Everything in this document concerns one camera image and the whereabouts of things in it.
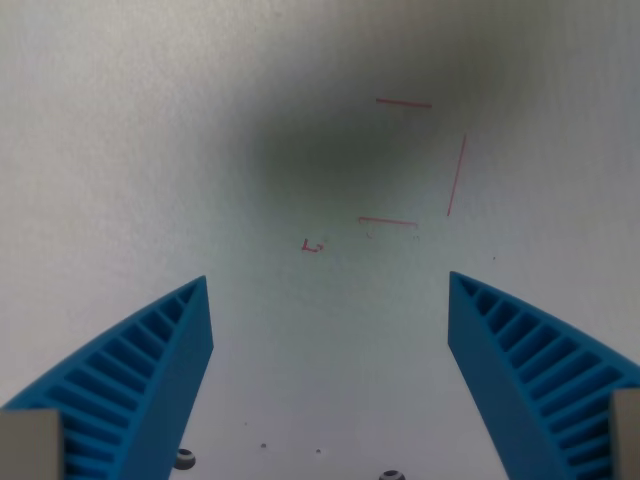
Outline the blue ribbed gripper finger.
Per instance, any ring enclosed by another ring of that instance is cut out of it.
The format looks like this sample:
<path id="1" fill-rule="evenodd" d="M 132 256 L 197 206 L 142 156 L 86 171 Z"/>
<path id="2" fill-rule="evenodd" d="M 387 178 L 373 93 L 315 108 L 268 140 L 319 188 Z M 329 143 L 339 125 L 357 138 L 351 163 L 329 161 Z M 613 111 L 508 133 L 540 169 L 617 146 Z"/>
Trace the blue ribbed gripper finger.
<path id="1" fill-rule="evenodd" d="M 458 272 L 448 345 L 509 478 L 613 478 L 609 402 L 638 386 L 637 364 Z"/>
<path id="2" fill-rule="evenodd" d="M 200 276 L 86 343 L 4 407 L 60 415 L 66 479 L 167 479 L 213 348 Z"/>

